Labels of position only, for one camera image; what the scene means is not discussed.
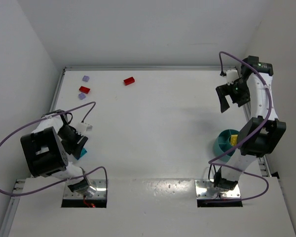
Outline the long yellow lego brick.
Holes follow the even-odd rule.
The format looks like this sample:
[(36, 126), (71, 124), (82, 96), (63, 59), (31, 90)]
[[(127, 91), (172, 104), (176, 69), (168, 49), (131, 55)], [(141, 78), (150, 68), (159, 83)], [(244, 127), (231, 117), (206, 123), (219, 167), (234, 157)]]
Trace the long yellow lego brick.
[(231, 144), (232, 146), (237, 145), (237, 137), (238, 137), (237, 134), (232, 134), (232, 135), (230, 136), (230, 140), (229, 140), (229, 142), (230, 142), (230, 144)]

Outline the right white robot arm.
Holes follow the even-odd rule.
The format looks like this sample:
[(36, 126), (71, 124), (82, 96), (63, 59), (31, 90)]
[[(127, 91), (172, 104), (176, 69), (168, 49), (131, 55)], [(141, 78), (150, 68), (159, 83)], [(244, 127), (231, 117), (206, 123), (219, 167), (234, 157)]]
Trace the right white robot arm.
[(250, 119), (238, 132), (236, 144), (218, 155), (232, 154), (214, 174), (214, 187), (233, 190), (248, 166), (257, 158), (273, 152), (286, 131), (286, 123), (280, 121), (273, 104), (273, 67), (257, 56), (241, 60), (241, 70), (221, 71), (226, 84), (216, 88), (221, 112), (229, 109), (229, 96), (238, 107), (250, 105)]

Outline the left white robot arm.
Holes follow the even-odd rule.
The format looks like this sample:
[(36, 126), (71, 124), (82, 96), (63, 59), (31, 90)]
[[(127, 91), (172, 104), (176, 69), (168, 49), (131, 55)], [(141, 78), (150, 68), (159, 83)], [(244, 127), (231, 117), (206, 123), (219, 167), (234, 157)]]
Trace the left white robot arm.
[(67, 182), (73, 193), (90, 196), (85, 171), (70, 161), (81, 158), (88, 137), (70, 125), (62, 110), (43, 115), (37, 128), (20, 138), (30, 173), (34, 177), (55, 177)]

